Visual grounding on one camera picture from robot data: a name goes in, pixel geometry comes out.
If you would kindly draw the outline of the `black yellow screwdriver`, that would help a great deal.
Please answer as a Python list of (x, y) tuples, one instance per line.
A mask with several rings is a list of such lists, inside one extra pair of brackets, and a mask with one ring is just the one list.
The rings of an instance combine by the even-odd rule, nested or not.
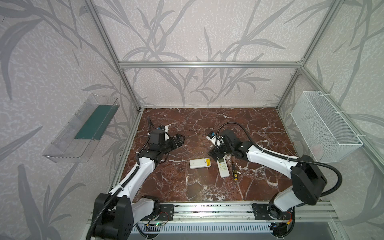
[(232, 174), (233, 174), (233, 179), (235, 181), (238, 181), (238, 178), (239, 178), (239, 175), (238, 175), (238, 171), (237, 171), (237, 165), (236, 165), (236, 158), (234, 156), (231, 156), (232, 157)]

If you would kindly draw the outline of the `white remote control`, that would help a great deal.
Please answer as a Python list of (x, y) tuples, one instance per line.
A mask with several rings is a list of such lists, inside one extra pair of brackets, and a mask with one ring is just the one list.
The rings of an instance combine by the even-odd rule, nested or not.
[(218, 169), (220, 173), (221, 178), (227, 178), (230, 176), (230, 172), (228, 169), (228, 165), (225, 159), (219, 159), (217, 160)]
[(209, 158), (190, 160), (190, 169), (200, 169), (211, 167), (211, 160)]

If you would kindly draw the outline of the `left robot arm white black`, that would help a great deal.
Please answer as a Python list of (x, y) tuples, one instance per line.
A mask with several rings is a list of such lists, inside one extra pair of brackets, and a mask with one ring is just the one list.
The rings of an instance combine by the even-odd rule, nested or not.
[(134, 226), (145, 217), (160, 215), (160, 203), (156, 197), (134, 198), (144, 181), (161, 163), (164, 155), (185, 143), (185, 136), (171, 136), (166, 126), (155, 127), (147, 119), (149, 132), (144, 145), (136, 152), (134, 167), (107, 194), (99, 194), (94, 203), (92, 222), (86, 235), (104, 240), (126, 240)]

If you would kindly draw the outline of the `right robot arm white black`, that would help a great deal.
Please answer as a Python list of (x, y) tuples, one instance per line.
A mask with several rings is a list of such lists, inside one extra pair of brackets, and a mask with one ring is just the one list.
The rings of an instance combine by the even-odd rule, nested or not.
[(343, 177), (337, 168), (316, 162), (308, 155), (288, 156), (263, 148), (255, 143), (244, 127), (241, 129), (247, 141), (241, 141), (230, 129), (220, 127), (217, 132), (207, 130), (207, 139), (214, 145), (209, 156), (219, 161), (231, 155), (239, 160), (263, 165), (289, 178), (292, 185), (277, 193), (268, 204), (267, 211), (273, 218), (295, 207), (314, 206), (321, 197), (341, 187)]

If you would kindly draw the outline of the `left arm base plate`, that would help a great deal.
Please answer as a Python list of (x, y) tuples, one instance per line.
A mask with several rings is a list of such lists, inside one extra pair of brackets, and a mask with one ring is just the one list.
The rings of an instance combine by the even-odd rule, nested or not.
[(156, 216), (155, 221), (172, 221), (175, 213), (175, 205), (173, 204), (160, 204), (159, 215)]

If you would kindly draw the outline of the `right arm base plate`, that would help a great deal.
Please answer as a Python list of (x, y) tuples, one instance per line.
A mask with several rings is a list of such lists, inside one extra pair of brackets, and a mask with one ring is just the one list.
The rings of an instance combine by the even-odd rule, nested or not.
[(283, 212), (277, 207), (270, 204), (252, 204), (252, 210), (255, 220), (268, 220), (268, 221), (290, 221), (292, 219), (292, 208)]

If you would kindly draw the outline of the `aluminium mounting rail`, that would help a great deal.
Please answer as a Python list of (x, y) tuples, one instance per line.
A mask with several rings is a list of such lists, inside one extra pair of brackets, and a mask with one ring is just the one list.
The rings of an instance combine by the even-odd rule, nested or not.
[[(172, 221), (150, 221), (151, 225), (176, 223), (251, 223), (283, 222), (255, 220), (252, 204), (267, 204), (263, 201), (235, 202), (163, 202), (175, 205)], [(296, 222), (338, 222), (340, 219), (330, 202), (318, 202), (315, 206), (296, 207), (292, 219)]]

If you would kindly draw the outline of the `clear plastic wall bin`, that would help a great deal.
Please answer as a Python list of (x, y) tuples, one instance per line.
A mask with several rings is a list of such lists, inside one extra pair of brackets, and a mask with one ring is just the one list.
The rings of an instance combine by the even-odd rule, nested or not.
[(54, 163), (88, 162), (119, 107), (117, 97), (90, 94), (43, 156)]

